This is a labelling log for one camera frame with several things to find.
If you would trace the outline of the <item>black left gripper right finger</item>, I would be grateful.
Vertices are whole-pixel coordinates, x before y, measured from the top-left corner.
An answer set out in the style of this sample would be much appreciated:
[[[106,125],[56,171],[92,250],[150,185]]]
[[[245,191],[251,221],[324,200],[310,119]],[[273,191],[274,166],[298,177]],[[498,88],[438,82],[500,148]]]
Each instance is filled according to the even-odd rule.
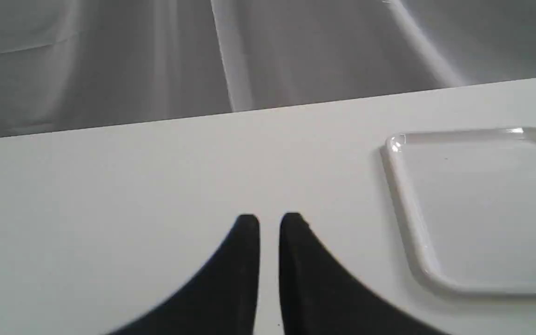
[[[281,219],[279,296],[286,335],[438,335],[349,273],[299,213]]]

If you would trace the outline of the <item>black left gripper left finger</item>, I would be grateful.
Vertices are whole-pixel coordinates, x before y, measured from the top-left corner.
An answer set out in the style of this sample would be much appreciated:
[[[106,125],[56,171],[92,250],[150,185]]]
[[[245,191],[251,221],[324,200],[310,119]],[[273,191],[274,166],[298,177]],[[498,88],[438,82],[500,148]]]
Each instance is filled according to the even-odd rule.
[[[241,214],[204,266],[170,298],[116,335],[251,335],[260,273],[260,224]]]

